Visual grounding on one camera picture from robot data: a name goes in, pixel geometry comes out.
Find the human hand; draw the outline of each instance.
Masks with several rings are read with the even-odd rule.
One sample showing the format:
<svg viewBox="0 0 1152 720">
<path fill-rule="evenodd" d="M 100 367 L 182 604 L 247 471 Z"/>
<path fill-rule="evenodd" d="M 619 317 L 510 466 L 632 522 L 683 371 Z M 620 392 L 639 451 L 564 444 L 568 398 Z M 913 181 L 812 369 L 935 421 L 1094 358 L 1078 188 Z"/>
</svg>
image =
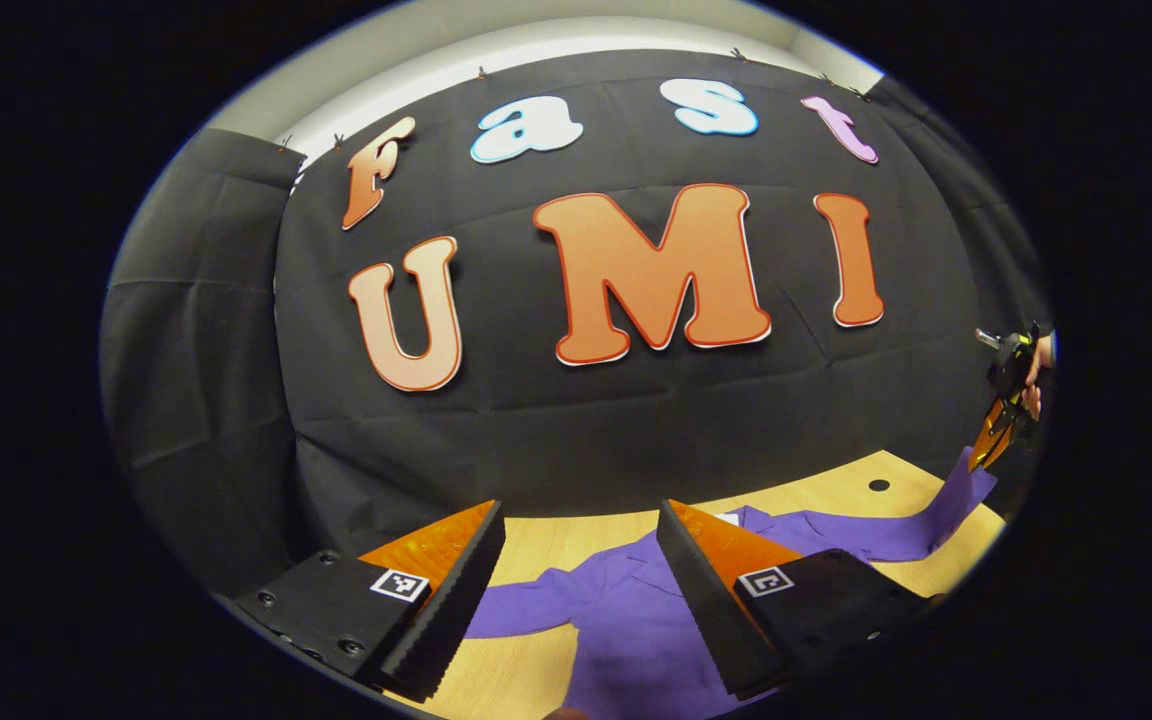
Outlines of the human hand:
<svg viewBox="0 0 1152 720">
<path fill-rule="evenodd" d="M 540 720 L 590 720 L 590 715 L 585 715 L 584 712 L 575 707 L 559 707 L 556 711 L 550 712 L 548 715 L 541 717 Z"/>
<path fill-rule="evenodd" d="M 1038 342 L 1034 343 L 1034 359 L 1029 364 L 1029 374 L 1025 377 L 1025 389 L 1020 392 L 1020 403 L 1029 410 L 1034 420 L 1043 410 L 1043 389 L 1034 384 L 1038 382 L 1038 370 L 1055 365 L 1056 359 L 1052 357 L 1052 336 L 1048 334 L 1038 338 Z"/>
</svg>

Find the shirt collar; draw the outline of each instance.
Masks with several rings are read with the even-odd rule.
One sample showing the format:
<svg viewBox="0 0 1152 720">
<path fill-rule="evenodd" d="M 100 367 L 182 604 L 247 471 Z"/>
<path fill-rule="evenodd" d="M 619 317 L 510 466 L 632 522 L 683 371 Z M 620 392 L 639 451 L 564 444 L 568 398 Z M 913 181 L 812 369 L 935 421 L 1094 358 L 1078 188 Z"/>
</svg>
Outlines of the shirt collar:
<svg viewBox="0 0 1152 720">
<path fill-rule="evenodd" d="M 758 510 L 756 507 L 750 507 L 749 505 L 728 511 L 735 511 L 737 518 L 740 518 L 741 528 L 750 530 L 750 532 L 764 533 L 776 524 L 766 511 Z M 636 561 L 635 564 L 637 564 L 630 573 L 632 577 L 653 585 L 653 588 L 658 588 L 660 591 L 682 597 L 682 591 L 679 589 L 679 581 L 673 578 L 673 573 L 669 571 L 669 564 L 664 559 L 664 552 L 660 551 L 660 543 L 657 541 L 655 532 L 647 533 L 638 541 L 631 543 L 626 555 L 628 559 Z"/>
</svg>

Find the pink letter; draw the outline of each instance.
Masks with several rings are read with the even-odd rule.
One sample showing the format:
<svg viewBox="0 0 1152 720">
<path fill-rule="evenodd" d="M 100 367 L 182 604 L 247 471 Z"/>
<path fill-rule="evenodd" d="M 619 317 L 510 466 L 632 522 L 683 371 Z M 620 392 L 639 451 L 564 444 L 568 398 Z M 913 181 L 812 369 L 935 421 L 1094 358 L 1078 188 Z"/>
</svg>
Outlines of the pink letter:
<svg viewBox="0 0 1152 720">
<path fill-rule="evenodd" d="M 851 126 L 855 123 L 851 122 L 851 119 L 846 113 L 833 109 L 833 105 L 829 105 L 829 101 L 824 99 L 824 97 L 804 97 L 803 104 L 810 109 L 817 111 L 817 114 L 820 115 L 820 119 L 829 128 L 829 132 L 833 132 L 833 136 L 838 137 L 838 142 L 841 142 L 842 146 L 850 150 L 852 156 L 869 164 L 878 161 L 878 153 L 874 152 L 873 147 L 865 145 L 864 142 L 861 142 L 859 137 L 856 137 L 856 132 L 851 132 Z"/>
</svg>

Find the ceiling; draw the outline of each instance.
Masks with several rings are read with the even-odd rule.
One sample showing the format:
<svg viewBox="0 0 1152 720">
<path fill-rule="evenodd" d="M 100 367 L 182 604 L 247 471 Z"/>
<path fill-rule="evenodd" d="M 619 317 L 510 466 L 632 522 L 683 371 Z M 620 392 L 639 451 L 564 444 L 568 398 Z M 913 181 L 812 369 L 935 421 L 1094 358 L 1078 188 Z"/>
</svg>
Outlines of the ceiling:
<svg viewBox="0 0 1152 720">
<path fill-rule="evenodd" d="M 750 38 L 797 56 L 795 69 L 823 70 L 840 85 L 867 90 L 882 74 L 809 29 L 740 0 L 411 0 L 374 13 L 306 47 L 234 97 L 207 127 L 278 141 L 302 119 L 351 88 L 408 60 L 506 28 L 554 18 L 661 18 Z M 794 67 L 794 61 L 750 59 Z M 564 54 L 554 51 L 554 55 Z"/>
</svg>

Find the orange letter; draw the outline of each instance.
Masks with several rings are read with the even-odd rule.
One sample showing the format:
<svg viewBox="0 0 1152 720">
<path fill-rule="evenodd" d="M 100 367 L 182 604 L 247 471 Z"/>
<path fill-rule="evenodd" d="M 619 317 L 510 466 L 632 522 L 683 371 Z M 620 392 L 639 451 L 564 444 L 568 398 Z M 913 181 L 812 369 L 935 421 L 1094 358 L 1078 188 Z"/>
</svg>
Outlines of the orange letter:
<svg viewBox="0 0 1152 720">
<path fill-rule="evenodd" d="M 347 232 L 376 210 L 376 205 L 380 205 L 385 191 L 376 188 L 376 179 L 387 179 L 394 172 L 397 164 L 397 143 L 394 141 L 402 141 L 415 128 L 416 120 L 403 118 L 349 158 L 349 206 L 344 210 L 340 229 Z"/>
<path fill-rule="evenodd" d="M 812 200 L 829 220 L 833 247 L 838 250 L 838 302 L 833 320 L 842 327 L 872 325 L 882 319 L 882 297 L 874 288 L 874 264 L 869 256 L 865 223 L 869 210 L 855 197 L 824 192 Z"/>
<path fill-rule="evenodd" d="M 630 336 L 613 327 L 616 294 L 653 350 L 673 338 L 687 287 L 696 311 L 684 334 L 696 347 L 763 340 L 772 318 L 758 306 L 745 248 L 749 197 L 730 184 L 691 184 L 679 191 L 660 247 L 602 194 L 545 202 L 532 222 L 554 234 L 567 291 L 567 338 L 558 358 L 568 365 L 620 361 Z"/>
<path fill-rule="evenodd" d="M 444 236 L 426 240 L 403 256 L 403 270 L 416 275 L 420 305 L 425 309 L 429 348 L 420 357 L 407 355 L 397 347 L 388 293 L 394 268 L 388 263 L 372 265 L 349 281 L 349 297 L 358 306 L 362 342 L 367 347 L 371 365 L 381 379 L 399 389 L 438 389 L 461 369 L 461 324 L 447 272 L 453 255 L 456 255 L 456 238 Z"/>
</svg>

